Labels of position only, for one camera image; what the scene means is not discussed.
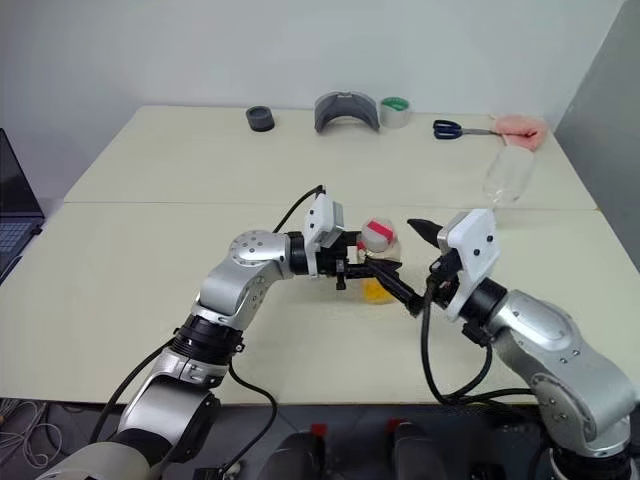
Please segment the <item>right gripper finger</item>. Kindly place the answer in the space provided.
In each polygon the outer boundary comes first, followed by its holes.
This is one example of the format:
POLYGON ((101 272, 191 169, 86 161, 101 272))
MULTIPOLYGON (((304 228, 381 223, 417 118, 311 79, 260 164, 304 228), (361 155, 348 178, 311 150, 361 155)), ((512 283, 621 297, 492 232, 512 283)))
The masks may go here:
POLYGON ((398 300, 412 317, 417 317, 424 309, 424 297, 395 272, 378 271, 375 274, 382 287, 398 300))
POLYGON ((427 243, 438 246, 438 234, 441 231, 439 224, 426 219, 408 219, 407 224, 427 243))

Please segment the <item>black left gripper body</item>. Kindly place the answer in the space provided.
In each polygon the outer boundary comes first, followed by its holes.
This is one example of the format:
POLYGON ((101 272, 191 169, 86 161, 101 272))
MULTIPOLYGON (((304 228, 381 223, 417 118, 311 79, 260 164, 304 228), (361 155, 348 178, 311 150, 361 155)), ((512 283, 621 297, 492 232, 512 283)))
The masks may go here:
POLYGON ((336 289, 346 289, 346 275, 349 265, 348 248, 351 234, 342 232, 330 247, 321 247, 316 254, 317 271, 320 275, 335 278, 336 289))

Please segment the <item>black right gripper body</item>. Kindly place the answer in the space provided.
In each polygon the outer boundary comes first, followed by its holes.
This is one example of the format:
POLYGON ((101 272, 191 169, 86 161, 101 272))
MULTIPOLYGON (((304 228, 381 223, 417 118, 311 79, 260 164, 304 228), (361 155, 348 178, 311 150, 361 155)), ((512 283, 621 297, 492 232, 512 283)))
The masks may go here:
POLYGON ((458 274, 463 269, 456 249, 440 255, 429 267, 429 285, 434 286, 432 301, 441 308, 447 308, 459 288, 458 274))

